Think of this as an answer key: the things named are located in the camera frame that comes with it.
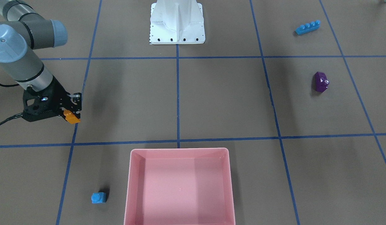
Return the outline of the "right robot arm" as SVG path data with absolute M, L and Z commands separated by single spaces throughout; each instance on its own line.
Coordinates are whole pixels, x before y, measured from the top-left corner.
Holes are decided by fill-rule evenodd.
M 24 89 L 18 118 L 28 122 L 62 117 L 70 124 L 80 122 L 82 94 L 70 94 L 34 52 L 36 49 L 64 46 L 68 32 L 58 20 L 48 20 L 21 0 L 0 0 L 0 67 Z

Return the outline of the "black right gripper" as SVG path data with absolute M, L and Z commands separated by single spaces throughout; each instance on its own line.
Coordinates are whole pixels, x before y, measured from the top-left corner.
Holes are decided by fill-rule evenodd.
M 53 77 L 52 82 L 42 91 L 28 87 L 23 93 L 24 110 L 22 118 L 28 122 L 60 116 L 65 119 L 64 111 L 73 114 L 82 111 L 82 93 L 68 93 Z

